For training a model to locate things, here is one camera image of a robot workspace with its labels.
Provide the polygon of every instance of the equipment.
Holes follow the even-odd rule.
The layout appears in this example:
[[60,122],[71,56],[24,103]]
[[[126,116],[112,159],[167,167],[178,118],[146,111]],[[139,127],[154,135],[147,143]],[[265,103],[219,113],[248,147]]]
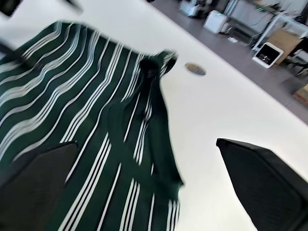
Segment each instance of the equipment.
[[283,50],[269,42],[266,42],[252,59],[261,66],[270,68],[276,63],[282,54]]
[[205,0],[183,0],[180,4],[180,11],[186,16],[197,16],[199,13],[205,12]]
[[226,23],[226,21],[227,21],[227,16],[219,13],[216,10],[213,10],[207,17],[204,23],[204,28],[215,34],[218,34],[221,31],[223,25]]

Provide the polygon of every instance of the table surface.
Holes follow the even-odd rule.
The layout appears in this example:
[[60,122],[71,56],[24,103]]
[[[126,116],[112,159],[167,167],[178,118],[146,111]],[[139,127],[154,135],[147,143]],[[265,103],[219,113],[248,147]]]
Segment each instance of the table surface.
[[[174,49],[176,66],[162,79],[170,138],[185,187],[177,231],[255,231],[238,201],[217,138],[273,150],[308,180],[308,127],[248,78],[145,0],[79,0],[76,14],[59,0],[26,0],[0,19],[1,38],[17,47],[59,19],[86,22],[144,52]],[[189,73],[195,62],[207,75]]]

